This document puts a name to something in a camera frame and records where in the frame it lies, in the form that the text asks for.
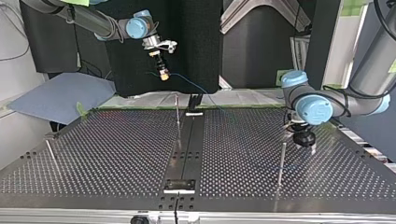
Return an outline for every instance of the white surface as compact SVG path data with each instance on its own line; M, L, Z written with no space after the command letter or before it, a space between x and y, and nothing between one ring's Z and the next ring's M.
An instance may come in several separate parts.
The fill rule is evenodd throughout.
M18 0L1 0L19 10ZM23 30L18 19L8 9L8 16ZM27 40L15 30L0 10L0 59L20 55L25 52ZM42 74L35 71L32 55L29 52L12 61L0 62L0 101L25 93L45 81Z
M0 119L0 169L38 146L50 124L43 119L12 112Z
M18 0L0 0L19 9ZM12 12L4 9L8 16L20 26ZM0 10L0 59L24 53L27 40L15 30ZM35 71L29 52L12 61L0 62L0 169L15 161L21 154L31 150L50 132L50 124L15 113L5 108L8 102L44 83L42 74Z

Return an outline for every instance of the metal plate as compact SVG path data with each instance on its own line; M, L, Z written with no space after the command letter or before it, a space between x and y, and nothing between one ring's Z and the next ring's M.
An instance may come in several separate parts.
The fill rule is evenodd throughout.
M151 204L158 201L176 146L175 116L172 110L94 112L51 142L56 161L46 149L32 153L30 160L24 158L23 164L8 172L1 181L0 201L18 195L23 204L24 197L36 197L37 202L52 207L59 206L55 204L62 198L89 198L96 203L106 198L125 201L130 209L157 209L158 205ZM61 207L80 206L78 201L72 202L76 204ZM97 208L103 203L108 201L86 204Z
M331 124L314 130L315 155L297 148L282 128L283 116L276 108L205 112L197 210L396 213L395 174Z

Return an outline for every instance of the blue cable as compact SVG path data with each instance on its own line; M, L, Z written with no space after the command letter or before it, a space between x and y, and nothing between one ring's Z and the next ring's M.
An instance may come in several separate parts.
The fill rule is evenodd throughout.
M154 75L155 77L159 77L159 75L157 75L157 74L155 74L155 73L153 73L153 72L147 72L147 73L148 73L148 74L152 74L152 75ZM205 94L207 95L207 97L209 97L210 101L211 101L220 111L222 111L223 113L225 113L226 115L228 115L228 113L227 113L223 108L221 108L219 105L217 105L217 104L215 103L215 101L212 99L212 97L210 97L209 93L208 93L204 88L202 88L201 86L199 86L199 85L197 85L196 83L192 82L192 81L189 80L187 77L182 76L181 74L172 73L171 76L181 77L181 78L183 78L185 81L187 81L188 83L190 83L191 85L193 85L194 87L196 87L196 88L198 88L199 90L201 90L203 93L205 93ZM250 155L250 152L246 151L246 153L247 153L247 156L252 160L251 155ZM255 164L255 166L258 167L258 168L271 168L271 169L275 169L275 170L282 169L282 168L277 167L277 166L274 166L274 167L270 167L270 166L260 166L260 165L258 165L258 164ZM300 164L289 164L289 165L285 165L285 166L283 167L283 170L294 170L294 169L296 169L296 168L298 168L298 167L300 167Z
M158 74L155 74L155 73L153 73L153 72L147 72L147 74L151 74L151 75L154 75L155 77L159 77ZM181 78L183 78L185 81L187 81L188 83L190 83L192 86L198 88L200 91L202 91L204 94L206 94L207 97L209 97L210 101L213 103L213 105L214 105L215 107L217 107L217 108L218 108L219 110L221 110L223 113L227 114L227 112L226 112L223 108L221 108L219 105L217 105L217 104L215 103L215 101L212 99L212 97L210 97L209 93L208 93L204 88L200 87L199 85L195 84L193 81L189 80L187 77L184 77L184 76L182 76L182 75L179 74L179 73L171 73L171 76L181 77Z

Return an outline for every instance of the vertical post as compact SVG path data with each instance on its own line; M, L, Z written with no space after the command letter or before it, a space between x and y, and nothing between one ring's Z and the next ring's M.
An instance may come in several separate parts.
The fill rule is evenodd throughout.
M180 113L178 110L178 95L175 95L175 105L176 105L176 117L177 117L177 127L180 129Z
M50 140L49 140L49 139L46 139L46 144L47 144L47 147L48 147L48 149L49 149L50 157L51 157L53 160L56 160L56 157L55 157L55 154L53 153L52 146L50 145Z
M277 179L277 184L282 186L282 175L283 175L283 167L285 163L285 155L286 155L286 146L287 143L282 144L282 151L280 152L280 166L279 166L279 177Z

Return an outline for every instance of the end effector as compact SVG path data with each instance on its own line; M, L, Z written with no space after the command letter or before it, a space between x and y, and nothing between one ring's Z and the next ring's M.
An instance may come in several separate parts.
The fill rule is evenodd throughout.
M170 77L163 52L172 54L176 50L177 42L172 40L161 40L157 33L159 23L154 22L148 10L143 10L134 14L134 17L127 20L120 20L115 26L118 32L111 36L100 36L95 34L100 40L111 40L123 38L143 39L144 49L149 51L149 56L156 62L156 67L160 73L162 81Z
M124 39L142 39L144 49L148 55L155 59L157 70L162 80L170 76L167 69L163 52L174 53L177 42L171 40L162 41L157 33L158 22L154 22L148 10L134 14L131 19L116 21L104 13L92 10L88 7L66 4L59 0L22 0L29 7L46 14L57 15L67 23L76 24L89 30L102 41L118 39L123 43ZM92 4L105 0L91 0Z

